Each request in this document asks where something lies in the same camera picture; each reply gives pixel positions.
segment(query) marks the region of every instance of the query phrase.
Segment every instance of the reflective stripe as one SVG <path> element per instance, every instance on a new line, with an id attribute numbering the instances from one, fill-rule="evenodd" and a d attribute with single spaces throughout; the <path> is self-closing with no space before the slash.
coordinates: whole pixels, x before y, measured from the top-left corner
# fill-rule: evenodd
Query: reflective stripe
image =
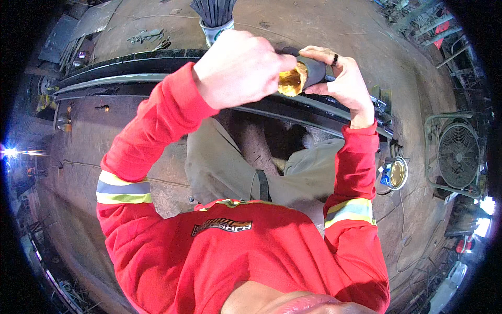
<path id="1" fill-rule="evenodd" d="M 329 228 L 341 220 L 362 220 L 376 226 L 377 223 L 372 217 L 371 201 L 366 198 L 355 198 L 332 206 L 324 220 L 324 228 Z"/>
<path id="2" fill-rule="evenodd" d="M 141 182 L 127 182 L 113 173 L 101 171 L 96 188 L 96 198 L 101 204 L 151 203 L 150 183 L 145 178 Z"/>
<path id="3" fill-rule="evenodd" d="M 112 194 L 147 194 L 150 193 L 150 182 L 131 183 L 129 185 L 111 185 L 99 180 L 97 192 Z"/>
<path id="4" fill-rule="evenodd" d="M 147 194 L 113 194 L 96 192 L 97 202 L 101 204 L 140 204 L 151 203 L 152 196 Z"/>
<path id="5" fill-rule="evenodd" d="M 99 181 L 102 181 L 102 182 L 109 184 L 109 185 L 119 185 L 119 186 L 133 184 L 133 182 L 124 181 L 124 180 L 120 179 L 119 177 L 117 177 L 116 175 L 114 175 L 113 173 L 110 173 L 110 172 L 104 171 L 104 170 L 102 170 L 101 174 L 99 175 Z M 147 182 L 147 181 L 148 181 L 148 179 L 144 178 L 143 180 L 141 180 L 138 183 Z"/>

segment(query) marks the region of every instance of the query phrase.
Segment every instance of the person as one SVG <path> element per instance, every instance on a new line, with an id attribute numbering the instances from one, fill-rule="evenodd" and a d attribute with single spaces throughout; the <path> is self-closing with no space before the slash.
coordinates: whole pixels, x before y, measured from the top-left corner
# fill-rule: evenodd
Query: person
<path id="1" fill-rule="evenodd" d="M 97 217 L 117 281 L 139 313 L 386 311 L 389 280 L 371 209 L 379 138 L 369 94 L 352 58 L 315 46 L 300 54 L 332 65 L 337 76 L 305 92 L 332 95 L 351 113 L 344 143 L 330 161 L 335 178 L 322 210 L 324 236 L 303 212 L 277 204 L 278 192 L 260 200 L 260 180 L 253 173 L 233 177 L 233 164 L 187 171 L 191 183 L 193 176 L 213 177 L 216 187 L 206 187 L 201 197 L 227 195 L 168 219 L 155 211 L 147 173 L 164 148 L 189 134 L 186 169 L 196 160 L 224 158 L 227 151 L 197 147 L 204 141 L 191 136 L 227 141 L 221 125 L 208 118 L 274 93 L 279 72 L 296 65 L 266 39 L 227 30 L 197 63 L 152 90 L 101 162 Z M 212 131 L 201 134 L 204 126 Z M 251 193 L 223 186 L 230 181 L 245 182 Z"/>

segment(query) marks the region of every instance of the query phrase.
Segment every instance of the workshop floor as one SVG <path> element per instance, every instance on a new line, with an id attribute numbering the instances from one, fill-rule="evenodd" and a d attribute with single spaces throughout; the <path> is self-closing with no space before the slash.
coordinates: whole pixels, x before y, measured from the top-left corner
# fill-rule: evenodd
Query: workshop floor
<path id="1" fill-rule="evenodd" d="M 96 42 L 95 62 L 151 50 L 151 43 L 132 45 L 126 41 L 137 34 L 138 29 L 164 28 L 166 35 L 171 36 L 173 49 L 205 48 L 198 19 L 186 18 L 196 16 L 188 5 L 189 2 L 184 0 L 167 3 L 123 0 L 117 8 L 119 14 L 111 18 L 107 30 Z M 182 10 L 171 17 L 139 18 L 169 15 L 173 9 Z M 407 266 L 422 256 L 434 256 L 444 244 L 442 220 L 449 209 L 442 201 L 433 198 L 433 189 L 427 186 L 423 175 L 425 117 L 455 110 L 447 69 L 436 70 L 433 65 L 441 56 L 432 48 L 421 52 L 399 38 L 386 25 L 378 5 L 368 0 L 239 0 L 234 19 L 239 23 L 235 29 L 264 36 L 276 46 L 303 48 L 312 44 L 330 47 L 343 56 L 353 57 L 368 87 L 379 84 L 381 88 L 392 90 L 396 117 L 393 128 L 395 137 L 404 146 L 404 156 L 411 158 L 410 175 L 401 195 L 392 192 L 377 196 L 373 210 L 375 219 L 381 220 L 378 223 L 379 237 L 391 279 L 392 297 L 403 295 L 400 293 L 401 284 L 408 280 L 414 266 L 420 266 L 424 261 Z M 99 165 L 115 135 L 136 114 L 140 101 L 133 97 L 76 100 L 72 112 L 73 131 L 60 132 L 54 137 L 51 155 L 59 161 L 66 159 Z M 108 113 L 94 109 L 102 103 L 110 106 Z M 62 103 L 61 107 L 66 108 L 66 104 Z M 243 132 L 263 132 L 259 128 L 255 131 L 250 128 Z M 254 138 L 259 141 L 263 136 Z M 189 211 L 194 206 L 188 200 L 191 193 L 184 173 L 185 143 L 182 139 L 168 146 L 149 173 L 150 177 L 173 182 L 152 184 L 152 198 L 164 217 Z M 259 159 L 273 161 L 268 158 L 270 152 L 266 142 L 263 141 L 259 149 L 259 152 L 250 152 L 249 156 L 256 154 L 260 155 Z M 261 164 L 265 171 L 276 174 L 275 167 L 267 162 Z M 43 217 L 50 212 L 58 221 L 50 228 L 51 236 L 73 271 L 87 278 L 96 299 L 102 301 L 100 306 L 110 313 L 133 312 L 116 283 L 104 247 L 104 236 L 95 218 L 98 176 L 99 169 L 93 167 L 65 164 L 59 176 L 53 168 L 53 172 L 38 184 L 41 203 L 45 204 L 38 214 Z M 379 184 L 376 187 L 377 192 L 385 191 Z M 399 206 L 401 198 L 403 207 Z M 434 245 L 424 252 L 434 231 Z"/>

